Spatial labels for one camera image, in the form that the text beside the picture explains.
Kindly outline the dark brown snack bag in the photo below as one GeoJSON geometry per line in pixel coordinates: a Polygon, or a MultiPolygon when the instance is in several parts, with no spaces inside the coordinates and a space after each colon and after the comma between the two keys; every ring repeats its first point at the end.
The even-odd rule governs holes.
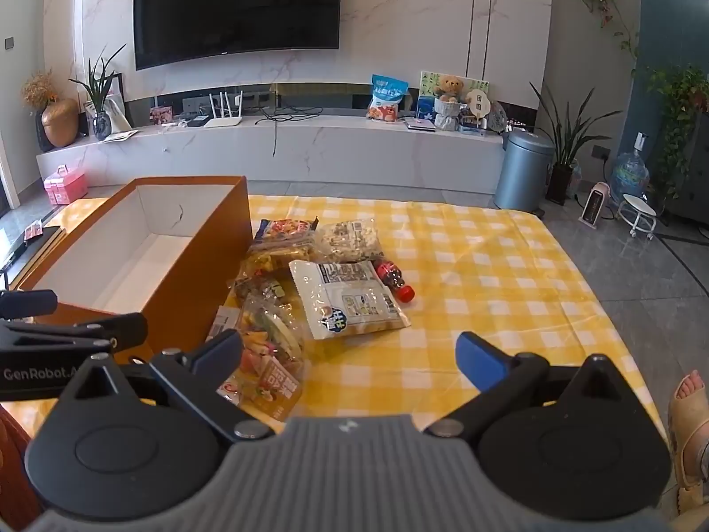
{"type": "Polygon", "coordinates": [[[251,295],[268,300],[285,309],[291,308],[285,285],[274,276],[251,276],[251,278],[245,275],[239,276],[232,282],[232,292],[238,308],[241,308],[251,295]]]}

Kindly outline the small cola bottle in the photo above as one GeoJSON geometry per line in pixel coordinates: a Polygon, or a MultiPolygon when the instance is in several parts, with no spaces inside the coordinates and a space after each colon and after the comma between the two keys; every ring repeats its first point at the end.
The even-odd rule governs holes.
{"type": "Polygon", "coordinates": [[[382,258],[374,263],[374,268],[378,278],[392,291],[400,303],[408,304],[415,299],[415,290],[406,283],[396,264],[382,258]]]}

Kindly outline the white wifi router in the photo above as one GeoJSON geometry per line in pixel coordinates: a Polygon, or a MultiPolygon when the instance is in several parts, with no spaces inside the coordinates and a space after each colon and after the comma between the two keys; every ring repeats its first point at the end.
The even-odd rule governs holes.
{"type": "Polygon", "coordinates": [[[234,96],[228,95],[226,91],[219,93],[219,98],[215,100],[213,95],[209,96],[211,105],[211,118],[206,122],[206,128],[221,129],[221,127],[236,127],[243,120],[243,93],[234,96]]]}

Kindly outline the blue glass plant vase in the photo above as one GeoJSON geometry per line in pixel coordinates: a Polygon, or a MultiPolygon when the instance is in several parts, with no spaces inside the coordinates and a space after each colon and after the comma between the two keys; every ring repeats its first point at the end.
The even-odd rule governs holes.
{"type": "Polygon", "coordinates": [[[93,117],[94,135],[98,141],[104,141],[112,135],[113,125],[106,110],[98,110],[93,117]]]}

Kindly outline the climbing green plant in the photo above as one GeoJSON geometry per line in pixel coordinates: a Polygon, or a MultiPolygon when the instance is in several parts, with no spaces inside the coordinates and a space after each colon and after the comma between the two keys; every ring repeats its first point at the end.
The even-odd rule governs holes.
{"type": "Polygon", "coordinates": [[[708,73],[692,65],[655,69],[650,72],[649,89],[662,96],[660,154],[651,182],[656,196],[665,202],[679,196],[689,175],[685,151],[699,114],[708,109],[708,73]]]}

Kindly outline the mixed veggie crisps bag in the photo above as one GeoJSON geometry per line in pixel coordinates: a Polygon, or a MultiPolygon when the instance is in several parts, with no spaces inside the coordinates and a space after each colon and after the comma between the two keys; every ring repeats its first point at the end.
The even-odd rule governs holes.
{"type": "Polygon", "coordinates": [[[218,393],[233,405],[246,403],[285,422],[303,393],[304,339],[299,323],[277,301],[250,293],[240,305],[234,330],[242,339],[242,356],[218,393]]]}

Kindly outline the golden round vase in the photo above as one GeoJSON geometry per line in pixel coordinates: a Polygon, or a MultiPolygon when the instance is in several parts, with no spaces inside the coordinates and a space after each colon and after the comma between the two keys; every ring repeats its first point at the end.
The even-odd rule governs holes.
{"type": "Polygon", "coordinates": [[[53,147],[64,148],[78,135],[79,110],[77,101],[64,98],[49,103],[42,113],[42,127],[53,147]]]}

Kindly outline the white small stool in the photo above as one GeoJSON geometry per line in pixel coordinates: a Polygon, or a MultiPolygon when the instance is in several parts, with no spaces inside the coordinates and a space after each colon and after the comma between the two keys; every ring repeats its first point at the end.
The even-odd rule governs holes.
{"type": "Polygon", "coordinates": [[[648,240],[654,239],[657,214],[643,198],[624,193],[616,210],[616,217],[628,225],[631,238],[644,234],[648,240]]]}

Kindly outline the orange Mitti snack bag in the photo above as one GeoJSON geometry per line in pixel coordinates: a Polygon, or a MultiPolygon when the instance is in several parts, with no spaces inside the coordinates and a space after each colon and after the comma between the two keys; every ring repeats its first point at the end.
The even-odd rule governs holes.
{"type": "Polygon", "coordinates": [[[291,261],[309,261],[319,219],[263,219],[253,237],[246,262],[252,271],[274,271],[291,261]]]}

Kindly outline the black notebook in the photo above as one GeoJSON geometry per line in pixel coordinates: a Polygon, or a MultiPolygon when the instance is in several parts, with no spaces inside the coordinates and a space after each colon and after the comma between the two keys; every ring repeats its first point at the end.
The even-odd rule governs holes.
{"type": "Polygon", "coordinates": [[[8,256],[1,262],[1,289],[15,291],[29,275],[42,257],[64,239],[66,231],[62,227],[44,227],[41,235],[25,240],[21,235],[13,244],[8,256]]]}

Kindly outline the person foot in sandal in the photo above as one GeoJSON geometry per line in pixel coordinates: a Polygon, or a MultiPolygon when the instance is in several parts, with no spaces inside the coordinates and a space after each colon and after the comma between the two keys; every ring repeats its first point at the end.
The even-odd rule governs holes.
{"type": "Polygon", "coordinates": [[[680,381],[670,399],[668,430],[678,513],[684,514],[708,503],[708,387],[697,370],[680,381]]]}

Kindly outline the black wall television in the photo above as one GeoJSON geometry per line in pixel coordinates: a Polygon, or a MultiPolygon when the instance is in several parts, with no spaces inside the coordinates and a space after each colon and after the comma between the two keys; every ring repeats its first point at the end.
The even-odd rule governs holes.
{"type": "Polygon", "coordinates": [[[341,0],[133,0],[140,70],[208,56],[337,49],[341,0]]]}

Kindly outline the potted long-leaf plant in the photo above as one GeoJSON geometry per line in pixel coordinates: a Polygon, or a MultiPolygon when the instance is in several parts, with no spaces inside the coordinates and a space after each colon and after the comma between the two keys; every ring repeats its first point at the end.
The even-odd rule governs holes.
{"type": "Polygon", "coordinates": [[[564,110],[560,110],[547,85],[543,84],[542,89],[538,89],[533,84],[530,86],[537,97],[542,113],[548,120],[548,126],[540,127],[538,130],[552,142],[554,148],[552,171],[545,199],[557,205],[563,205],[573,176],[573,163],[580,149],[588,143],[609,139],[607,135],[595,135],[591,132],[591,127],[602,120],[620,115],[621,110],[610,110],[600,115],[586,114],[586,108],[594,96],[594,88],[591,88],[586,94],[576,113],[571,112],[569,103],[566,103],[564,110]]]}

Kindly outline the white marble TV console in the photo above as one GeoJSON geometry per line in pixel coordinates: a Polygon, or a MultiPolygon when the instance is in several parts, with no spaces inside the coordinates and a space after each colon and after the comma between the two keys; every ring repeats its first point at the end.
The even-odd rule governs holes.
{"type": "Polygon", "coordinates": [[[494,193],[499,136],[411,131],[403,122],[345,115],[231,127],[146,126],[123,142],[84,138],[37,158],[41,176],[79,168],[93,186],[142,176],[245,176],[253,181],[431,188],[494,193]]]}

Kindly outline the orange cardboard box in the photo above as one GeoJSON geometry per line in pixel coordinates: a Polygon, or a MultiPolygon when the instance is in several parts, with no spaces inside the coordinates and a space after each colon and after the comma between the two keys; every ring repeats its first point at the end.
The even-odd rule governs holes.
{"type": "Polygon", "coordinates": [[[147,337],[118,348],[120,363],[190,352],[206,341],[252,241],[242,176],[138,178],[67,229],[23,286],[56,294],[50,324],[140,312],[147,337]]]}

